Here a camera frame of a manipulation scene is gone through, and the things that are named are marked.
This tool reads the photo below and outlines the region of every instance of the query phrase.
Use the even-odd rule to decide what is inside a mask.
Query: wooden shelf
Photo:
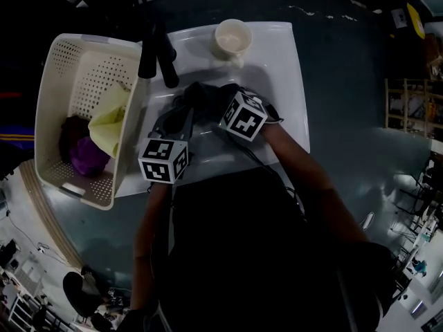
[[[404,116],[399,116],[398,114],[391,114],[391,113],[389,113],[388,114],[388,117],[389,118],[395,118],[395,119],[401,119],[401,120],[404,120]],[[408,120],[410,120],[410,121],[412,121],[412,122],[417,122],[417,123],[425,123],[424,122],[424,120],[422,120],[422,119],[418,119],[418,118],[411,118],[411,117],[408,117]]]
[[[434,128],[443,129],[443,124],[429,122],[428,125],[430,125],[431,127],[434,127]]]
[[[407,79],[408,81],[412,81],[412,82],[423,82],[424,79]],[[392,81],[401,81],[403,82],[404,79],[392,79]],[[443,82],[443,80],[427,80],[428,82]]]
[[[389,89],[388,92],[389,93],[404,93],[404,90]],[[409,97],[412,96],[412,95],[419,96],[419,97],[424,97],[425,96],[425,92],[424,91],[408,90],[408,94],[409,94]],[[428,95],[429,98],[439,98],[439,99],[443,100],[443,95],[438,95],[436,93],[431,93],[431,92],[427,92],[426,94]]]

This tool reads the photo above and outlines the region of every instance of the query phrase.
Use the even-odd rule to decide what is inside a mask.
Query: black chair
[[[429,164],[433,161],[434,166],[428,168]],[[419,179],[423,174],[422,182],[420,183]],[[406,190],[400,190],[400,192],[407,194],[409,197],[414,198],[414,203],[412,204],[411,210],[407,210],[403,207],[399,207],[401,211],[413,215],[413,216],[422,216],[425,210],[432,204],[437,196],[437,193],[443,192],[443,156],[431,152],[423,170],[420,172],[418,178],[415,178],[415,184],[419,187],[418,193],[414,194],[412,192]],[[417,204],[419,201],[422,201],[419,209],[417,210]]]
[[[63,290],[69,303],[82,317],[91,317],[104,300],[97,295],[90,295],[82,290],[83,278],[75,272],[69,272],[63,279]]]
[[[99,313],[94,313],[92,315],[91,323],[98,332],[110,332],[112,327],[112,323]]]
[[[391,304],[394,304],[397,300],[401,299],[401,296],[403,296],[403,294],[406,292],[411,282],[412,279],[409,279],[404,273],[400,273],[397,277],[395,277],[395,286],[397,287],[399,293],[394,295]]]

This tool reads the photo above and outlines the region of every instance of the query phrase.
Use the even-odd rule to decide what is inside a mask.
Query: white cup
[[[238,19],[227,19],[215,29],[211,43],[213,55],[228,60],[239,68],[244,65],[241,56],[252,44],[252,31]]]

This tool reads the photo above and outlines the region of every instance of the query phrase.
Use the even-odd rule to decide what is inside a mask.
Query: gray floor
[[[398,174],[418,173],[430,143],[382,129],[387,36],[377,15],[348,0],[159,0],[152,7],[169,31],[226,18],[290,21],[302,69],[311,153],[357,221],[376,213],[368,230],[371,240],[398,249],[401,238],[389,232],[397,220],[392,202],[401,200]],[[47,193],[85,262],[113,283],[129,286],[132,239],[147,194],[117,199],[112,210],[102,212],[58,192]]]

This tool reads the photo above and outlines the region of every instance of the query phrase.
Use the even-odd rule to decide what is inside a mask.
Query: purple cloth
[[[74,169],[83,176],[99,175],[109,161],[109,155],[92,141],[90,137],[78,141],[77,147],[69,150]]]

